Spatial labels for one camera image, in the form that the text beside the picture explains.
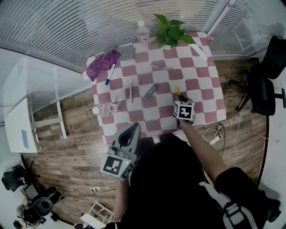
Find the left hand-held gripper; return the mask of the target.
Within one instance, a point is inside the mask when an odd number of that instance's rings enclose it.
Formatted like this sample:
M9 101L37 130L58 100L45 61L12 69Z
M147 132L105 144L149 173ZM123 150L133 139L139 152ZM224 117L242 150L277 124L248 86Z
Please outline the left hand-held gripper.
M138 122L118 130L113 135L107 153L103 155L100 171L108 176L126 180L140 159L135 153L140 135L141 126Z

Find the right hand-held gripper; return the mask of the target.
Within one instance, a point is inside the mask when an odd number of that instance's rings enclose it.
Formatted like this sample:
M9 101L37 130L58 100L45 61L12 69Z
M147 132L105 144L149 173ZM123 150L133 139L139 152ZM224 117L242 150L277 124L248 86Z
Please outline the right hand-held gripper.
M195 118L194 105L195 103L190 98L177 95L173 106L173 116L176 118L177 129L181 129L182 121L193 124Z

